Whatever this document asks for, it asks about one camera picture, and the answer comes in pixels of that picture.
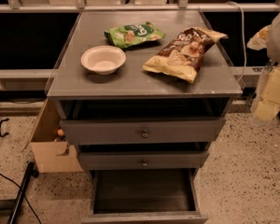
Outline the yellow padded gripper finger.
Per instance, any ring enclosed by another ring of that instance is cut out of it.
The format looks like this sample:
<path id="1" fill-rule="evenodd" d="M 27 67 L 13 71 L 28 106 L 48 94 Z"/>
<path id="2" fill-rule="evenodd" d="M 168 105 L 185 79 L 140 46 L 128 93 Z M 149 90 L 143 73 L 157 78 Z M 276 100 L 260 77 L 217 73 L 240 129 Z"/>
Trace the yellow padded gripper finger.
<path id="1" fill-rule="evenodd" d="M 258 32 L 254 34 L 252 38 L 249 39 L 247 47 L 253 50 L 261 50 L 267 48 L 267 38 L 271 26 L 267 25 L 261 28 Z"/>
<path id="2" fill-rule="evenodd" d="M 260 101 L 254 115 L 263 121 L 272 120 L 280 111 L 280 66 L 268 75 L 268 80 L 260 94 Z"/>

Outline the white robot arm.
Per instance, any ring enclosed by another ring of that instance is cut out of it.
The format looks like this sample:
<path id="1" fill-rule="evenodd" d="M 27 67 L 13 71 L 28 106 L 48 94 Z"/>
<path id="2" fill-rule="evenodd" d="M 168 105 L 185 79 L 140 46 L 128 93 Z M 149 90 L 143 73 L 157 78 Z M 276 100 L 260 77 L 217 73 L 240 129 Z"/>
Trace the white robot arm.
<path id="1" fill-rule="evenodd" d="M 260 29 L 247 43 L 250 49 L 266 49 L 267 56 L 278 65 L 269 75 L 259 78 L 259 100 L 252 105 L 254 116 L 272 120 L 280 111 L 280 13 L 273 22 Z"/>

